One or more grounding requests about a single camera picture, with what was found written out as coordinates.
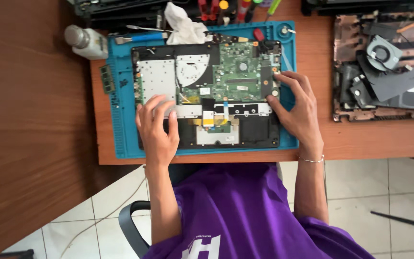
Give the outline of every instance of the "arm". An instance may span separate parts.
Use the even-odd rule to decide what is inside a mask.
[[[177,201],[169,178],[169,164],[177,151],[178,135],[177,114],[169,114],[169,134],[164,132],[162,122],[164,113],[175,104],[155,95],[144,106],[137,106],[135,124],[137,125],[146,154],[145,174],[148,179],[151,200],[151,242],[156,244],[181,233],[181,220]]]
[[[286,71],[275,75],[275,79],[290,86],[295,95],[295,106],[287,111],[276,97],[268,96],[268,102],[279,116],[281,124],[299,142],[299,162],[295,184],[295,216],[313,217],[328,223],[328,208],[325,197],[323,162],[323,140],[317,121],[316,98],[307,77]]]

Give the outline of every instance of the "metal bottle cap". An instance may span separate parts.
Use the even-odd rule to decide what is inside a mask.
[[[89,34],[81,27],[70,25],[65,29],[65,41],[76,48],[85,48],[89,45]]]

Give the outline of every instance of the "blue silicone repair mat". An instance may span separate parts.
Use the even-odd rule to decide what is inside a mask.
[[[226,35],[245,37],[253,39],[253,30],[260,28],[265,39],[278,40],[282,43],[282,52],[285,53],[287,61],[282,56],[282,70],[296,71],[295,34],[281,33],[284,26],[294,29],[293,21],[268,21],[266,23],[232,24],[224,26],[208,27],[209,30]],[[109,64],[116,90],[109,94],[111,103],[111,119],[113,121],[113,134],[115,140],[116,157],[119,159],[145,157],[143,150],[138,148],[137,127],[135,126],[135,99],[133,95],[133,75],[130,51],[137,46],[164,45],[163,40],[130,42],[117,45],[112,37],[109,37]],[[286,86],[281,87],[281,103],[285,109],[290,110],[294,105],[294,96]],[[297,148],[298,141],[290,135],[283,127],[281,129],[280,145],[277,149]],[[179,149],[177,155],[193,155],[207,153],[230,153],[256,150],[272,150],[275,148],[206,148],[206,149]]]

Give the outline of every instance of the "blue handle pry tool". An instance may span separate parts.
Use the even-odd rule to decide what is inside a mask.
[[[126,42],[137,42],[137,41],[154,41],[154,40],[162,40],[168,38],[167,32],[160,32],[160,33],[151,33],[139,36],[133,36],[132,38],[125,38],[125,37],[118,37],[115,38],[116,44],[124,44]]]

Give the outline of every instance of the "white print on shirt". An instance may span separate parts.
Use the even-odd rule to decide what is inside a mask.
[[[218,259],[220,253],[220,236],[212,237],[210,244],[206,245],[202,244],[202,239],[194,240],[192,246],[181,253],[181,259],[197,259],[199,258],[199,252],[202,251],[208,251],[208,259]]]

